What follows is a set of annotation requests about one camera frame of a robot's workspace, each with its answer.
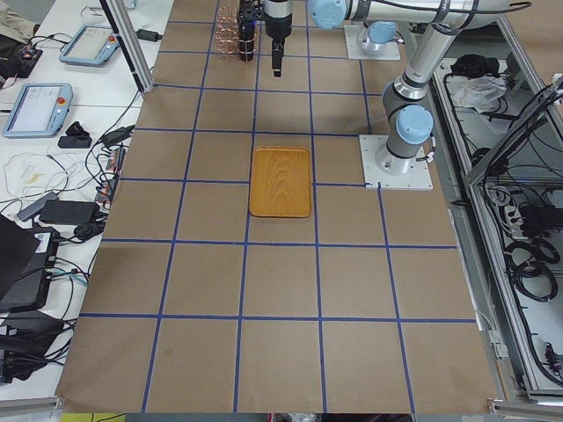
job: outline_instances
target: blue-framed tablet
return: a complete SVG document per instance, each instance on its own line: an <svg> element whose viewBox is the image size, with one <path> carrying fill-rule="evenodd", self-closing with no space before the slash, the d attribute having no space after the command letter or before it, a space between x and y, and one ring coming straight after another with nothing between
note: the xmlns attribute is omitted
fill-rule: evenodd
<svg viewBox="0 0 563 422"><path fill-rule="evenodd" d="M77 66L103 66L119 46L112 28L108 26L82 26L64 46L59 60Z"/></svg>
<svg viewBox="0 0 563 422"><path fill-rule="evenodd" d="M2 135L6 138L55 136L69 112L72 86L25 84L11 109Z"/></svg>

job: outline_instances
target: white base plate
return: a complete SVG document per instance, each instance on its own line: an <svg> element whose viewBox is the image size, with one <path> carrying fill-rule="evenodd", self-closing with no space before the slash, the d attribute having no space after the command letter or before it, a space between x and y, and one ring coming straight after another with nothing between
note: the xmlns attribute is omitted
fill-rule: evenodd
<svg viewBox="0 0 563 422"><path fill-rule="evenodd" d="M387 142L386 135L360 135L362 148L363 178L368 189L401 189L413 191L431 191L432 179L426 161L419 161L410 173L404 176L392 176L381 170L376 163L376 153L379 146ZM420 148L418 158L424 157L424 150Z"/></svg>
<svg viewBox="0 0 563 422"><path fill-rule="evenodd" d="M346 47L348 50L348 59L355 60L382 60L382 61L398 61L401 60L401 54L395 41L383 44L380 49L364 50L358 45L358 34L362 30L360 25L344 25L344 34L346 35Z"/></svg>

